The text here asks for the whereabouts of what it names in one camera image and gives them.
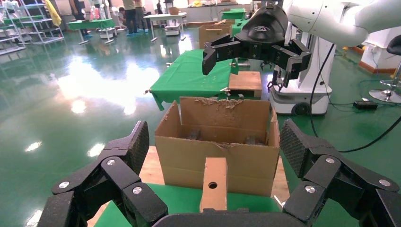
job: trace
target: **green tablecloth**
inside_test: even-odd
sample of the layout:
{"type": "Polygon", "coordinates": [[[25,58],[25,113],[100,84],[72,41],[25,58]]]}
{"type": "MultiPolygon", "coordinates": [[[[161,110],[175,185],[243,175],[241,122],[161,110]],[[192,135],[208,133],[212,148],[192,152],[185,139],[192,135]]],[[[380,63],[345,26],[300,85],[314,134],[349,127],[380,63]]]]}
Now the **green tablecloth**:
{"type": "MultiPolygon", "coordinates": [[[[182,188],[167,185],[148,184],[150,188],[167,204],[168,213],[195,213],[199,212],[199,203],[202,198],[201,189],[182,188]]],[[[228,210],[249,208],[252,212],[279,212],[272,198],[229,193],[227,195],[228,210]]],[[[110,202],[95,227],[130,227],[131,225],[110,202]]]]}
{"type": "Polygon", "coordinates": [[[248,19],[237,19],[235,20],[235,24],[233,24],[233,36],[235,36],[236,34],[238,34],[242,27],[248,23],[248,19]]]}
{"type": "MultiPolygon", "coordinates": [[[[42,16],[32,16],[32,18],[33,19],[42,19],[43,17],[42,16]]],[[[30,17],[19,17],[19,18],[13,18],[12,19],[12,21],[14,22],[14,24],[17,26],[17,27],[32,27],[33,26],[33,23],[29,23],[29,24],[21,24],[20,23],[20,21],[21,22],[27,22],[27,21],[30,21],[31,19],[30,19],[30,17]]],[[[4,19],[4,24],[6,24],[6,25],[11,25],[12,23],[11,23],[11,19],[9,19],[9,18],[7,18],[7,19],[4,19]]]]}
{"type": "Polygon", "coordinates": [[[230,65],[235,60],[217,62],[207,76],[202,74],[202,61],[203,50],[185,51],[161,75],[149,90],[159,109],[163,110],[163,101],[178,102],[181,96],[226,97],[221,90],[228,87],[230,73],[238,73],[238,67],[230,65]]]}
{"type": "Polygon", "coordinates": [[[80,30],[80,29],[85,29],[85,28],[101,28],[105,29],[108,27],[115,27],[113,19],[105,19],[105,20],[92,20],[88,22],[82,22],[82,21],[74,21],[74,22],[69,22],[68,27],[71,30],[80,30]]]}
{"type": "Polygon", "coordinates": [[[223,11],[223,15],[221,19],[244,19],[245,18],[245,9],[231,9],[230,11],[223,11]]]}

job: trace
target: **textured fingertip pad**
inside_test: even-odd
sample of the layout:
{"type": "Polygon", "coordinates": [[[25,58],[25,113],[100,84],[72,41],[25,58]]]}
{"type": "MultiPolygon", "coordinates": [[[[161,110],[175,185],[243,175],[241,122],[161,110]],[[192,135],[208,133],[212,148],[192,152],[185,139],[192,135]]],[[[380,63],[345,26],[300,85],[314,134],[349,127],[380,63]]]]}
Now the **textured fingertip pad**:
{"type": "Polygon", "coordinates": [[[132,136],[132,140],[128,146],[128,153],[130,155],[131,168],[139,175],[149,150],[148,123],[138,121],[130,136],[132,136]]]}
{"type": "Polygon", "coordinates": [[[280,132],[280,149],[284,153],[297,177],[303,177],[306,164],[307,148],[303,143],[303,134],[292,120],[284,122],[280,132]]]}

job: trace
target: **box flap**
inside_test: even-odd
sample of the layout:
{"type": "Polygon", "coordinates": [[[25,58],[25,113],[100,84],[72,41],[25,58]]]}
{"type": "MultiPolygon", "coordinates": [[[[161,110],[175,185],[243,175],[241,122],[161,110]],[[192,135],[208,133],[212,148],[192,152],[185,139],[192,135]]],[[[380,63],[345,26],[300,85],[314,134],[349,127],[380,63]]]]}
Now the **box flap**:
{"type": "Polygon", "coordinates": [[[277,120],[277,114],[274,108],[271,111],[271,120],[267,144],[275,148],[278,148],[280,146],[279,122],[277,120]]]}
{"type": "Polygon", "coordinates": [[[156,128],[156,136],[180,137],[181,120],[176,101],[171,104],[166,114],[162,118],[159,126],[156,128]]]}
{"type": "Polygon", "coordinates": [[[181,97],[183,124],[266,130],[270,102],[181,97]]]}

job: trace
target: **chair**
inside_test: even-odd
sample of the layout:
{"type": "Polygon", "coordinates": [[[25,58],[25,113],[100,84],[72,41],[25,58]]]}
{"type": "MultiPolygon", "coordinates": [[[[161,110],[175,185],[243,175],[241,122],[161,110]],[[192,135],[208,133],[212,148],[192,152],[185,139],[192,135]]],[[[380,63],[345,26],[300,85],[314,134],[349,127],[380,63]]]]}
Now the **chair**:
{"type": "MultiPolygon", "coordinates": [[[[387,52],[401,56],[401,35],[392,39],[387,47],[387,52]]],[[[393,80],[381,80],[380,83],[389,86],[387,90],[371,90],[369,91],[370,96],[380,101],[388,103],[401,103],[401,96],[395,92],[397,87],[401,87],[401,62],[395,72],[393,80]]]]}

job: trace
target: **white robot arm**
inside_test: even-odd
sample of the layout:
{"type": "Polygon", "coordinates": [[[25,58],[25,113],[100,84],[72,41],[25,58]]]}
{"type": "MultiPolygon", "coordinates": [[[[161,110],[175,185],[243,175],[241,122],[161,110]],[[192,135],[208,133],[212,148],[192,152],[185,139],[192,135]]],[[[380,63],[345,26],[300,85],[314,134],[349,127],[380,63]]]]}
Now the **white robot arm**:
{"type": "Polygon", "coordinates": [[[288,20],[340,46],[356,46],[372,32],[401,26],[401,0],[290,0],[288,20]]]}

